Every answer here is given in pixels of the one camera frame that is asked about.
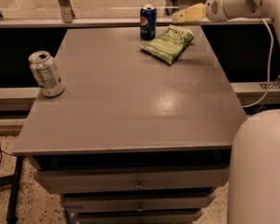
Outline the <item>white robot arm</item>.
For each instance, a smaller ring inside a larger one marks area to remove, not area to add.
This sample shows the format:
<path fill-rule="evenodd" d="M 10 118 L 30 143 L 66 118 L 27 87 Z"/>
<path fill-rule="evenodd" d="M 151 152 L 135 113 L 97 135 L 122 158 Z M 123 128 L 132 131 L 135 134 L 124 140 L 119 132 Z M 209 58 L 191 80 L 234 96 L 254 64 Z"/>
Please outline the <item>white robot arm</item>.
<path fill-rule="evenodd" d="M 261 17 L 272 20 L 280 45 L 280 0 L 206 0 L 174 13 L 172 22 Z M 234 137 L 227 224 L 280 224 L 280 109 L 248 118 Z"/>

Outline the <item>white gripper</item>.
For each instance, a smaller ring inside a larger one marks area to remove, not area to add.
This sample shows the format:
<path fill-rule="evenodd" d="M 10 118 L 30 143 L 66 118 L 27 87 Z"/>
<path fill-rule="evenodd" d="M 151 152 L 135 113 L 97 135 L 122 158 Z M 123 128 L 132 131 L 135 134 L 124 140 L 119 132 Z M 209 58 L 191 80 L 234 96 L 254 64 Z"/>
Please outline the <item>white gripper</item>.
<path fill-rule="evenodd" d="M 251 0 L 206 0 L 175 12 L 173 23 L 199 21 L 205 17 L 210 21 L 227 21 L 247 17 L 251 14 Z"/>

